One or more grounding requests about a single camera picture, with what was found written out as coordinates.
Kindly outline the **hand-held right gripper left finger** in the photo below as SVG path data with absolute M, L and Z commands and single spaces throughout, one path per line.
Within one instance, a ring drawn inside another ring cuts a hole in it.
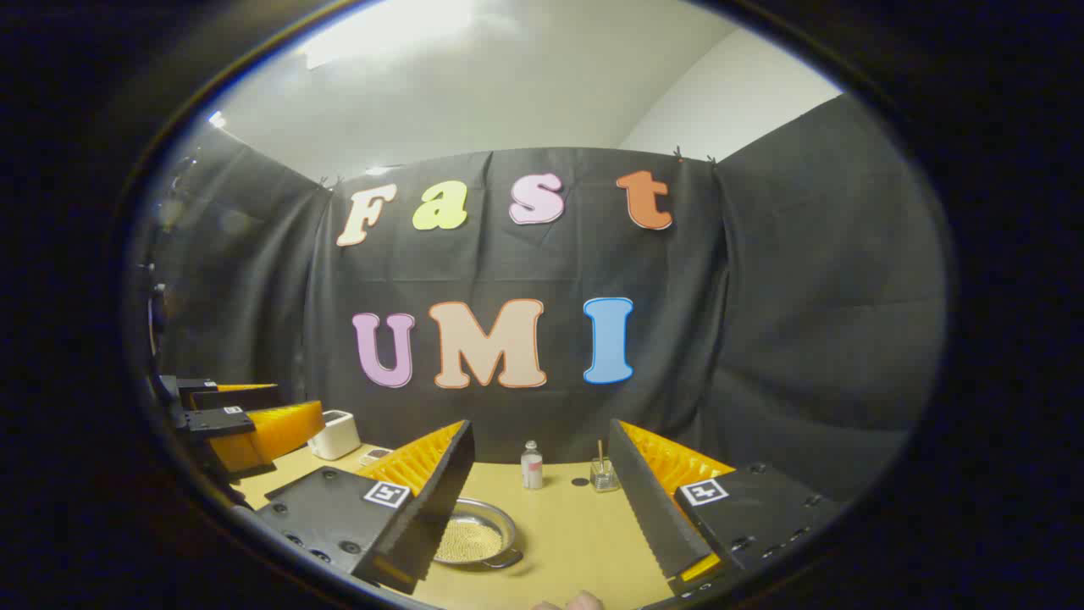
M 256 515 L 337 571 L 411 594 L 429 574 L 473 463 L 472 421 L 454 421 L 354 472 L 306 473 L 267 493 Z

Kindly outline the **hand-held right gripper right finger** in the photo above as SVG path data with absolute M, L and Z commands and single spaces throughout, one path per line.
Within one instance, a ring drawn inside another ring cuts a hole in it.
M 609 463 L 678 597 L 731 590 L 801 551 L 843 504 L 762 460 L 727 466 L 612 419 Z

